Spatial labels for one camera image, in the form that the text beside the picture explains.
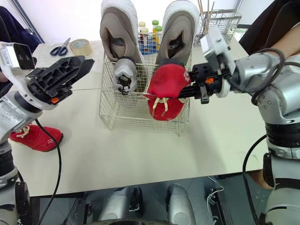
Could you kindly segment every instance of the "pen holder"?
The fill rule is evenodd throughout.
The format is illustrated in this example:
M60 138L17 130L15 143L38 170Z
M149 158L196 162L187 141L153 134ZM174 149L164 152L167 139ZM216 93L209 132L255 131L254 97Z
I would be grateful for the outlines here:
M208 30L218 28L223 35L225 42L230 44L234 32L242 18L241 14L236 9L213 10L209 19ZM204 27L206 20L203 15L200 16L198 30L194 39L194 46L200 45L200 39L205 36Z

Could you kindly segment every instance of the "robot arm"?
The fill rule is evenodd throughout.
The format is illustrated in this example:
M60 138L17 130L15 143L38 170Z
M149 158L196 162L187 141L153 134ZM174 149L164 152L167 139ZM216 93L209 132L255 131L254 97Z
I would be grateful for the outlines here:
M0 225L14 225L19 217L30 222L29 193L25 182L16 182L9 135L22 129L72 94L72 84L89 73L94 60L74 56L49 68L34 68L28 46L0 42L0 67L18 91L0 98Z
M248 93L266 125L269 153L264 156L265 181L275 187L261 224L299 224L300 218L300 74L270 53L255 53L233 61L218 30L201 39L208 63L194 65L186 87L178 98L195 97L202 104L216 94Z

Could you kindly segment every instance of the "shoelace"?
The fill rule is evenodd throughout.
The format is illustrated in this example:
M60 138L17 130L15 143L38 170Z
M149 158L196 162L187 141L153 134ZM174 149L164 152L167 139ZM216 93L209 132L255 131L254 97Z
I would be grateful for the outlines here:
M24 134L16 135L16 137L24 138L27 134L29 134L30 127L26 126L22 130L19 130L18 133L24 132Z
M154 117L154 112L155 112L155 109L156 109L156 106L158 105L158 103L164 103L165 105L165 111L163 112L163 114L161 116L164 116L164 114L168 111L168 103L167 101L169 100L169 98L167 97L163 97L163 98L156 98L155 99L155 102L154 102L154 105L152 107L152 117Z

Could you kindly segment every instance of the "gray floor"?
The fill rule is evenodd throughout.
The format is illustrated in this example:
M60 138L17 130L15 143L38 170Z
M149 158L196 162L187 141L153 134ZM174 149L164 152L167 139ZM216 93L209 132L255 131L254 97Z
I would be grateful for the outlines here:
M250 208L248 206L248 200L242 176L238 175L230 177L226 180L219 180L219 182L225 188L224 193L233 224L239 225L241 222L243 222L244 225L254 224L250 214ZM217 188L218 186L206 177L139 185L142 189L143 203L145 208L143 218L167 220L165 197L167 188L171 183L178 183L187 190L195 213L196 224L212 225L213 220L209 216L206 208L206 196L211 188ZM257 214L259 215L265 208L266 200L270 194L270 191L266 191L258 187L250 178L249 184ZM106 189L88 192L86 201L91 202L92 204L92 214L89 218L89 221L97 220L105 201L114 190L115 189ZM49 199L41 199L40 212L43 212L48 201ZM63 220L68 215L73 202L74 199L70 198L54 199L42 224L62 224ZM78 214L78 203L80 202L77 200L67 224L78 224L78 220L80 220L80 215Z

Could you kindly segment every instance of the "scissors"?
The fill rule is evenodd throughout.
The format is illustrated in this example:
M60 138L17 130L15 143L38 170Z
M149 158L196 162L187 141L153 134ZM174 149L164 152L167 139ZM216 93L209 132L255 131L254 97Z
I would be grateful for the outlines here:
M65 43L62 46L58 46L56 48L53 48L52 51L50 52L50 55L55 56L55 55L59 55L59 56L63 56L65 54L67 54L68 49L67 49L67 45L70 42L70 37L65 41Z

